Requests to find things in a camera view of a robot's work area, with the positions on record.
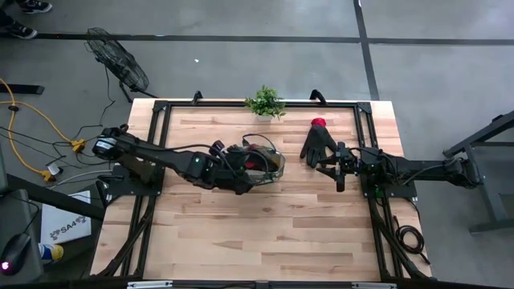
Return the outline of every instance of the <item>gray floor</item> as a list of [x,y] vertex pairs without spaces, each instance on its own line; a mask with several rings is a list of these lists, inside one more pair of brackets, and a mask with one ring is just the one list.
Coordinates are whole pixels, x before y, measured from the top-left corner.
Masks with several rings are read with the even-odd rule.
[[[42,32],[151,35],[358,36],[351,0],[54,0],[49,15],[19,15]],[[370,37],[512,38],[509,0],[361,0]],[[15,7],[12,14],[18,14]],[[332,100],[369,100],[359,44],[123,42],[150,78],[149,91],[166,97],[250,96],[263,83],[284,98],[304,99],[313,88]],[[514,47],[371,46],[381,100],[393,101],[409,158],[442,159],[441,152],[514,108]],[[103,67],[82,41],[0,39],[0,76],[36,83],[43,96],[18,96],[40,108],[67,136],[95,124],[108,103]],[[119,125],[130,106],[111,77],[105,125]],[[7,126],[9,113],[0,115]],[[14,129],[45,140],[59,137],[28,109]],[[94,136],[98,128],[84,132]],[[0,143],[9,173],[43,184]],[[28,144],[52,153],[34,141]],[[34,166],[49,157],[19,147]],[[66,168],[63,177],[86,170]],[[84,187],[72,184],[64,193]],[[514,231],[472,237],[467,228],[487,221],[478,191],[417,183],[422,227],[434,276],[462,283],[512,287]]]

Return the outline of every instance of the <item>computer mouse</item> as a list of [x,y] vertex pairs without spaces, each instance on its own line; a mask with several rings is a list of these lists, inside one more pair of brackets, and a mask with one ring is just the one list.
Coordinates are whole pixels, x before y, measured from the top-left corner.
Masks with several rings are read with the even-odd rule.
[[15,275],[23,268],[31,236],[27,233],[14,235],[3,248],[0,257],[0,271],[4,275]]

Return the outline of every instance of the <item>wooden tabletop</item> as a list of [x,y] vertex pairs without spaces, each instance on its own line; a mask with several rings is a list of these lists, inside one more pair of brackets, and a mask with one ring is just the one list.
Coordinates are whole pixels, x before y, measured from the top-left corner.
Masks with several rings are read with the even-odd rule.
[[[128,132],[146,139],[153,102],[134,100]],[[380,148],[401,156],[393,105],[389,101],[371,105]],[[173,109],[166,147],[210,145],[215,140],[226,147],[241,145],[241,136],[254,132],[270,138],[287,162],[278,182],[255,187],[242,196],[194,187],[168,169],[153,217],[146,279],[379,280],[369,209],[357,177],[347,176],[346,191],[337,193],[333,180],[299,158],[316,117],[326,119],[334,140],[356,147],[353,112],[286,108],[286,113],[280,120],[265,123],[258,122],[247,108]],[[258,137],[249,140],[266,144]],[[126,240],[133,203],[134,197],[121,197],[107,208],[92,274],[104,269]],[[421,229],[409,202],[393,199],[391,208],[402,225]],[[385,251],[393,272],[387,245]],[[135,249],[133,268],[138,252]],[[430,275],[421,257],[410,257]]]

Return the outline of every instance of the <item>potted plant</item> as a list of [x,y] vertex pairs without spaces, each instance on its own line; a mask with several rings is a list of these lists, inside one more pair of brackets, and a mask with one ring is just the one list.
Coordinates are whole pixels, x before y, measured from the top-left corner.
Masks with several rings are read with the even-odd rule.
[[246,98],[244,102],[260,121],[271,121],[275,116],[280,119],[286,114],[283,112],[286,104],[280,100],[276,89],[263,85],[263,88],[257,91],[254,99]]

